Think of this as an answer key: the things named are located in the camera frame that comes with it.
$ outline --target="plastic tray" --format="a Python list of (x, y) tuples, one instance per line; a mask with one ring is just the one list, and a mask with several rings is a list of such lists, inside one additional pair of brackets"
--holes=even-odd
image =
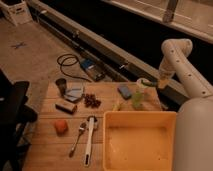
[(106, 112), (105, 171), (171, 171), (176, 112)]

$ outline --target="spoon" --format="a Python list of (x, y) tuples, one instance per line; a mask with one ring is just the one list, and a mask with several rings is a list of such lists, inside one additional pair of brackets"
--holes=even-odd
[(80, 138), (80, 136), (84, 133), (84, 131), (86, 130), (86, 126), (87, 124), (85, 122), (81, 123), (81, 125), (79, 126), (78, 128), (78, 137), (75, 141), (75, 143), (73, 144), (71, 150), (70, 150), (70, 153), (69, 153), (69, 157), (72, 157), (74, 152), (75, 152), (75, 149), (76, 149), (76, 146), (77, 146), (77, 143), (78, 143), (78, 140)]

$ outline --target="cup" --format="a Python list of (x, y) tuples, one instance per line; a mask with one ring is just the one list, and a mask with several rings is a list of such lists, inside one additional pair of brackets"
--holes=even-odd
[(145, 81), (145, 82), (149, 82), (149, 80), (147, 80), (146, 78), (139, 78), (137, 81), (136, 81), (136, 85), (138, 86), (139, 88), (139, 91), (144, 94), (146, 92), (146, 89), (148, 88), (148, 86), (142, 84), (142, 81)]
[(143, 94), (141, 92), (136, 90), (136, 92), (132, 94), (131, 100), (132, 100), (132, 107), (135, 110), (142, 110), (143, 109), (143, 105), (142, 105)]
[(64, 97), (67, 90), (67, 80), (65, 78), (59, 78), (55, 81), (55, 84), (57, 85), (61, 96)]

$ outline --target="white object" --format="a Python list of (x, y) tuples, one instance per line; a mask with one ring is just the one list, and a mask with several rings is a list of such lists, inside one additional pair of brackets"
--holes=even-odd
[(213, 87), (187, 60), (191, 47), (188, 39), (162, 44), (159, 82), (175, 71), (190, 98), (177, 116), (174, 171), (213, 170)]
[(0, 0), (0, 7), (5, 18), (15, 26), (32, 21), (32, 16), (25, 1), (15, 5), (7, 5)]
[(86, 145), (86, 152), (85, 152), (85, 160), (84, 160), (84, 166), (88, 167), (90, 164), (90, 158), (91, 158), (91, 151), (92, 151), (92, 135), (94, 129), (97, 128), (97, 125), (95, 124), (97, 122), (96, 118), (94, 116), (89, 117), (89, 134), (88, 134), (88, 140)]

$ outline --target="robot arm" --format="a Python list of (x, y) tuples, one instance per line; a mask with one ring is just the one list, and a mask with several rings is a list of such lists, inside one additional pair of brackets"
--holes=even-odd
[(176, 120), (174, 171), (213, 170), (213, 87), (187, 60), (191, 50), (188, 39), (162, 44), (159, 88), (176, 72), (189, 95)]
[(159, 88), (164, 88), (176, 72), (189, 98), (213, 95), (212, 85), (194, 68), (186, 57), (192, 51), (189, 39), (168, 39), (162, 44), (164, 58), (159, 67)]

